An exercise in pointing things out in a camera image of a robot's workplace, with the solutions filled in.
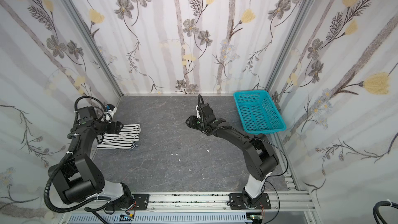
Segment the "black striped tank top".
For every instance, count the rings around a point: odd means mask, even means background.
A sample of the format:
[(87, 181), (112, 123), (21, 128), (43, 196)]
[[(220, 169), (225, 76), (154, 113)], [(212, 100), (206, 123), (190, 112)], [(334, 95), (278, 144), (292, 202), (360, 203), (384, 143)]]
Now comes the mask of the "black striped tank top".
[(140, 124), (126, 124), (119, 134), (103, 134), (97, 148), (131, 150), (131, 144), (139, 141), (140, 132)]

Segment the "blue striped tank top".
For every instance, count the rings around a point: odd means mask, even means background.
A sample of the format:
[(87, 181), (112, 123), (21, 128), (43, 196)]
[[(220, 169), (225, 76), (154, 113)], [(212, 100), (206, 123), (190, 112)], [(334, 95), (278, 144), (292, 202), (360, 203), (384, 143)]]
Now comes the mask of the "blue striped tank top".
[(133, 142), (133, 143), (131, 144), (131, 150), (134, 150), (136, 147), (137, 147), (137, 143), (136, 143), (136, 142)]

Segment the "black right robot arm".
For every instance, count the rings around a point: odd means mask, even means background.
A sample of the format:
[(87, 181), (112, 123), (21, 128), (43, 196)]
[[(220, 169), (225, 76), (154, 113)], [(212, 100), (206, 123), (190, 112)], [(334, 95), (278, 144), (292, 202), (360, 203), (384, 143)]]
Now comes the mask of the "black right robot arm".
[(224, 139), (242, 151), (250, 174), (243, 189), (243, 202), (247, 208), (256, 207), (260, 204), (266, 180), (279, 165), (274, 146), (267, 139), (263, 140), (261, 136), (240, 132), (225, 119), (216, 118), (207, 103), (199, 103), (196, 109), (197, 114), (186, 120), (189, 128)]

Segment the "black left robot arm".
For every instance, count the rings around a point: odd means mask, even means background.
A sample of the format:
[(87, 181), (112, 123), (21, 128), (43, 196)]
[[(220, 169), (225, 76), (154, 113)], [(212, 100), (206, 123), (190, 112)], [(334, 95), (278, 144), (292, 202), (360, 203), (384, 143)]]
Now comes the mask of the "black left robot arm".
[(50, 210), (65, 213), (67, 209), (56, 207), (50, 199), (54, 186), (64, 204), (78, 203), (78, 207), (94, 200), (119, 201), (124, 197), (124, 186), (104, 179), (102, 172), (90, 158), (92, 144), (105, 132), (106, 123), (97, 117), (94, 107), (75, 110), (73, 127), (68, 135), (69, 148), (61, 161), (52, 166), (45, 185), (44, 202)]

